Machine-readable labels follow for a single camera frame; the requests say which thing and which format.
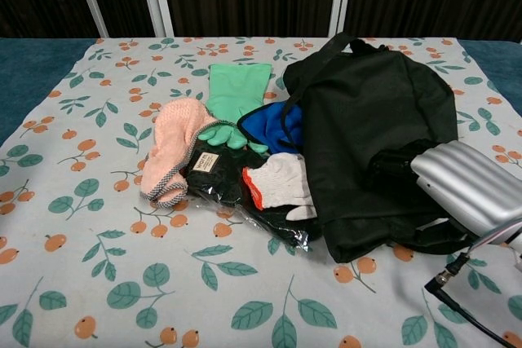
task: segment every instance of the bag handle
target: bag handle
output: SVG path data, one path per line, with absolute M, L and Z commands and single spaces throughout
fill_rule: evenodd
M 309 67 L 307 71 L 299 78 L 299 86 L 296 91 L 288 98 L 281 112 L 281 127 L 286 137 L 295 149 L 292 135 L 286 128 L 286 115 L 290 109 L 302 98 L 306 88 L 312 83 L 313 78 L 344 48 L 357 37 L 350 36 L 345 32 L 341 32 L 333 36 L 318 52 L 313 53 L 309 57 Z

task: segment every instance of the silver metal object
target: silver metal object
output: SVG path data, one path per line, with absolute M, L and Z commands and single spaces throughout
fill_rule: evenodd
M 522 216 L 522 181 L 465 143 L 430 148 L 411 161 L 411 169 L 417 185 L 478 236 Z M 515 233 L 509 230 L 493 243 Z M 522 235 L 510 246 L 522 253 Z

